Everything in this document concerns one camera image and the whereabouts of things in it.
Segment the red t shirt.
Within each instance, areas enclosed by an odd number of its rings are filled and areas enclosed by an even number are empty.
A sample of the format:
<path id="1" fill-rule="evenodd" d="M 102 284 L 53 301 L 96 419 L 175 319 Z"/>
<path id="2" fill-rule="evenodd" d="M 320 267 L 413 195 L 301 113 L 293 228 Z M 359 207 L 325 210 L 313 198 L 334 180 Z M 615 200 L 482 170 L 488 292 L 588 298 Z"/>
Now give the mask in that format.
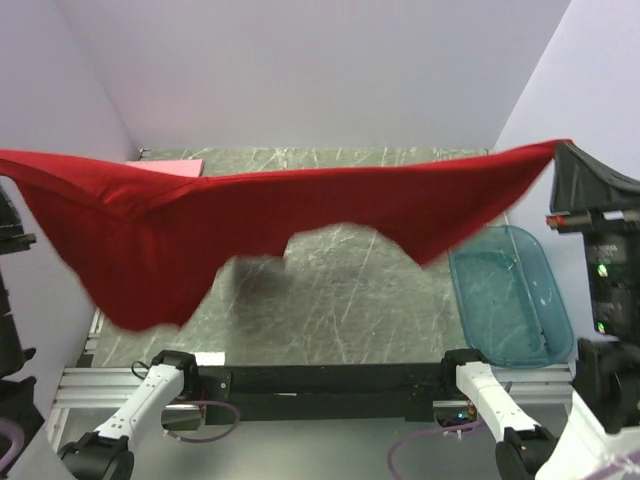
<path id="1" fill-rule="evenodd" d="M 294 235 L 336 224 L 370 228 L 426 264 L 512 206 L 557 148 L 217 177 L 5 150 L 1 173 L 95 305 L 140 332 L 185 325 L 230 259 L 280 257 Z"/>

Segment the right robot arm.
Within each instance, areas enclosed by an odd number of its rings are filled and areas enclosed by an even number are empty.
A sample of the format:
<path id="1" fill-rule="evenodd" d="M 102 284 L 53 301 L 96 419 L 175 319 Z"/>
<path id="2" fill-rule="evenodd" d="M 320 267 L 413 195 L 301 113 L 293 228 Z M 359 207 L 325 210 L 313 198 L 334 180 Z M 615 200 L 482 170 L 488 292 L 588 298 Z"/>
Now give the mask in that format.
<path id="1" fill-rule="evenodd" d="M 583 237 L 593 327 L 581 338 L 560 436 L 525 414 L 475 350 L 446 352 L 445 388 L 493 435 L 503 479 L 620 479 L 639 472 L 639 183 L 573 143 L 554 155 L 547 225 Z"/>

